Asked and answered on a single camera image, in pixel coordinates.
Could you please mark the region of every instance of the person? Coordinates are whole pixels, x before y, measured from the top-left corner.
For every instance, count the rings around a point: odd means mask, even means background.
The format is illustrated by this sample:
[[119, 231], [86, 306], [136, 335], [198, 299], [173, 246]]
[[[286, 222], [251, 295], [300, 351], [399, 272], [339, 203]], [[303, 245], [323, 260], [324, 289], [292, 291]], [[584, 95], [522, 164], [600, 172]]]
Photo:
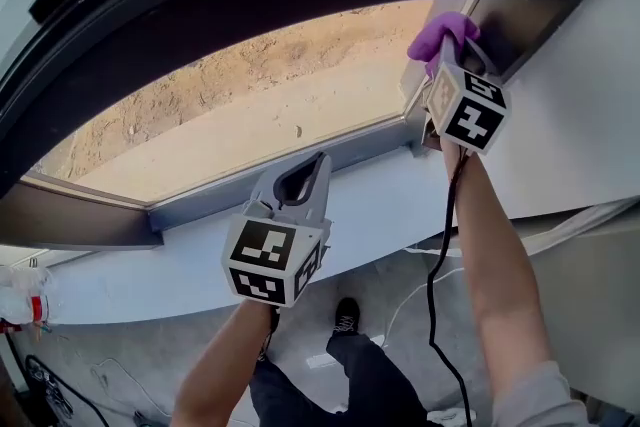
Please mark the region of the person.
[[[430, 56], [436, 51], [432, 45]], [[460, 149], [445, 140], [441, 146], [451, 179]], [[464, 274], [494, 397], [493, 424], [586, 425], [584, 405], [571, 400], [552, 359], [529, 258], [477, 155], [468, 159], [458, 182], [456, 213]], [[321, 409], [268, 359], [262, 349], [272, 331], [271, 307], [244, 301], [182, 384], [172, 426], [227, 425], [247, 385], [261, 427], [427, 425], [411, 383], [380, 347], [358, 333], [359, 317], [357, 303], [343, 299], [327, 344], [349, 378], [346, 412]]]

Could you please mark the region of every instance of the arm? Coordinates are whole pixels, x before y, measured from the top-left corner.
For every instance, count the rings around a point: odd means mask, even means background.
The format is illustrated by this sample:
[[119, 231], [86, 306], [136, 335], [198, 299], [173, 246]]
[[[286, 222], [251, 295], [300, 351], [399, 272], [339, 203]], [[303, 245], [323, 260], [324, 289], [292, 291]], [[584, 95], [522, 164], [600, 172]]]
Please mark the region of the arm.
[[[459, 147], [441, 139], [449, 178]], [[465, 274], [494, 397], [551, 359], [529, 257], [477, 154], [458, 181], [456, 214]]]
[[182, 383], [171, 425], [223, 427], [247, 388], [271, 328], [271, 307], [244, 301]]

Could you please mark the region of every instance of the black cable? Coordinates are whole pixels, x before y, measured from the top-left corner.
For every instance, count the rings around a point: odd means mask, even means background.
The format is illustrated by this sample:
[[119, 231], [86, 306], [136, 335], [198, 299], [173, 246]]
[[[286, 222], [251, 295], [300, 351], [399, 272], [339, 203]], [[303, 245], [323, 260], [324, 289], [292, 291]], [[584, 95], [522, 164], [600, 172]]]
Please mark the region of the black cable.
[[434, 351], [436, 351], [438, 356], [440, 356], [442, 362], [457, 379], [458, 384], [460, 385], [460, 392], [462, 393], [462, 400], [464, 402], [464, 413], [467, 417], [467, 427], [471, 427], [471, 409], [469, 407], [469, 397], [467, 396], [467, 388], [464, 385], [464, 380], [462, 379], [462, 376], [460, 375], [456, 367], [451, 364], [451, 362], [444, 355], [444, 352], [442, 352], [442, 349], [440, 349], [440, 347], [438, 347], [435, 342], [436, 308], [433, 304], [433, 280], [436, 277], [436, 274], [438, 274], [440, 267], [442, 267], [442, 263], [447, 256], [447, 250], [449, 249], [449, 241], [451, 240], [451, 229], [453, 225], [453, 210], [456, 203], [456, 187], [460, 175], [462, 174], [462, 170], [464, 169], [464, 165], [467, 163], [467, 160], [469, 160], [469, 156], [461, 153], [460, 159], [456, 164], [455, 171], [453, 172], [451, 183], [449, 184], [449, 193], [447, 195], [447, 214], [445, 217], [444, 233], [442, 235], [442, 249], [440, 250], [440, 257], [438, 258], [438, 262], [436, 263], [434, 268], [431, 269], [427, 278], [427, 302], [429, 304], [430, 317], [429, 346], [432, 347]]
[[38, 365], [40, 365], [42, 368], [44, 368], [47, 372], [49, 372], [56, 381], [58, 381], [58, 383], [60, 383], [62, 386], [64, 386], [67, 390], [69, 390], [71, 393], [73, 393], [76, 397], [78, 397], [82, 402], [84, 402], [87, 406], [89, 406], [93, 412], [98, 415], [98, 418], [100, 419], [100, 421], [102, 422], [102, 425], [104, 425], [104, 427], [109, 427], [109, 424], [107, 423], [107, 421], [105, 420], [104, 416], [102, 416], [102, 413], [98, 410], [98, 408], [94, 405], [93, 402], [91, 402], [89, 399], [85, 398], [83, 395], [80, 394], [80, 392], [74, 390], [71, 386], [69, 386], [67, 383], [65, 383], [62, 379], [60, 379], [60, 377], [53, 372], [47, 365], [45, 365], [40, 358], [38, 358], [37, 356], [34, 356], [33, 354], [29, 354], [25, 359], [24, 359], [24, 364], [25, 366], [28, 368], [29, 367], [29, 362], [30, 361], [35, 361]]

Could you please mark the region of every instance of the window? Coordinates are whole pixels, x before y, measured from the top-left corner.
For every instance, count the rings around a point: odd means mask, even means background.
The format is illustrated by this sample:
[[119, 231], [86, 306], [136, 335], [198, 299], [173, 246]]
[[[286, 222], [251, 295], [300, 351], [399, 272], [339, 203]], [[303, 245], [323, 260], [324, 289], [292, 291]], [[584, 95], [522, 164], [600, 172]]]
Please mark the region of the window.
[[108, 108], [33, 171], [154, 203], [398, 117], [406, 49], [431, 6], [354, 9], [215, 52]]

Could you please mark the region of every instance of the white cube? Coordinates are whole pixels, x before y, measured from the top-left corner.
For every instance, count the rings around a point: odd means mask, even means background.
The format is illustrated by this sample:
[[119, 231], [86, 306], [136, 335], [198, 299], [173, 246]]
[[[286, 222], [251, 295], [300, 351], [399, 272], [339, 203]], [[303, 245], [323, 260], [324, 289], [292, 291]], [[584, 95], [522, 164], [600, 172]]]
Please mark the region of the white cube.
[[222, 265], [234, 294], [291, 307], [324, 256], [325, 231], [235, 214]]
[[506, 122], [509, 97], [500, 86], [442, 63], [427, 108], [440, 137], [485, 155]]

